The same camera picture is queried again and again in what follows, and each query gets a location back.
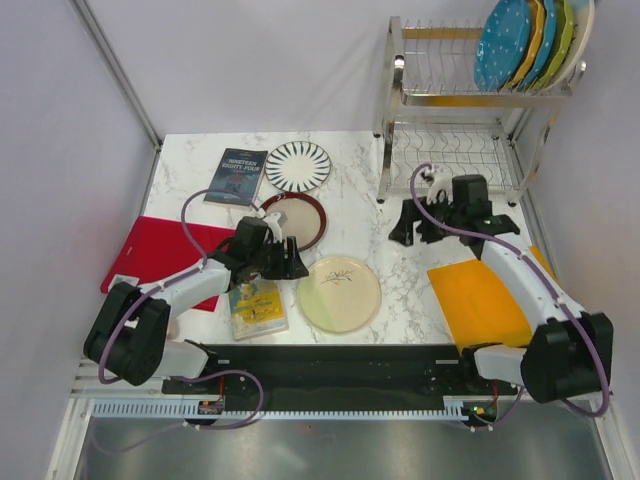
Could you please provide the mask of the cream and green floral plate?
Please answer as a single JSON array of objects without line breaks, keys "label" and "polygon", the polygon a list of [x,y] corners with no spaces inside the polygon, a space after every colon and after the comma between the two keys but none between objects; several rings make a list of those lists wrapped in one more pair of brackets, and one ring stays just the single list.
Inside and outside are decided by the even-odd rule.
[{"label": "cream and green floral plate", "polygon": [[308,268],[296,288],[297,306],[305,320],[329,334],[348,334],[368,325],[381,305],[381,287],[362,261],[329,256]]}]

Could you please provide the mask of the stainless steel dish rack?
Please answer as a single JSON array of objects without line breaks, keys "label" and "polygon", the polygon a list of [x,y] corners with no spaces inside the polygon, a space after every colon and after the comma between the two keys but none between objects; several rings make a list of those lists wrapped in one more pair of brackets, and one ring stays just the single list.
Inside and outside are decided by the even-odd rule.
[{"label": "stainless steel dish rack", "polygon": [[374,129],[382,154],[378,202],[407,194],[410,174],[423,161],[452,176],[485,176],[511,206],[524,199],[587,64],[576,61],[541,92],[483,92],[472,72],[480,34],[470,24],[390,18]]}]

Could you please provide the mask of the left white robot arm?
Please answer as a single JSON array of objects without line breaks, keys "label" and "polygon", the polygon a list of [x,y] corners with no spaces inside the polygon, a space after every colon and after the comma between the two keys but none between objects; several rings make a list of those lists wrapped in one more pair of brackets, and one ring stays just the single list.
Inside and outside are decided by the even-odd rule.
[{"label": "left white robot arm", "polygon": [[228,293],[253,276],[297,280],[309,275],[297,238],[282,233],[277,214],[245,216],[234,234],[200,252],[193,265],[151,283],[115,284],[85,339],[84,356],[103,385],[139,386],[163,363],[170,320],[203,301]]}]

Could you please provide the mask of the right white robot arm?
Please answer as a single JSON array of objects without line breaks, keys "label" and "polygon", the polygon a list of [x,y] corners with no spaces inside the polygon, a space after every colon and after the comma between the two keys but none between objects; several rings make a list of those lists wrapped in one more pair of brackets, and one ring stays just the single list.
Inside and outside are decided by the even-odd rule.
[{"label": "right white robot arm", "polygon": [[547,273],[506,214],[493,211],[486,179],[477,174],[438,179],[426,196],[403,201],[390,240],[411,246],[455,237],[506,288],[523,313],[532,337],[513,346],[501,340],[462,349],[458,381],[483,392],[494,380],[525,388],[541,404],[599,392],[610,397],[613,324],[589,313]]}]

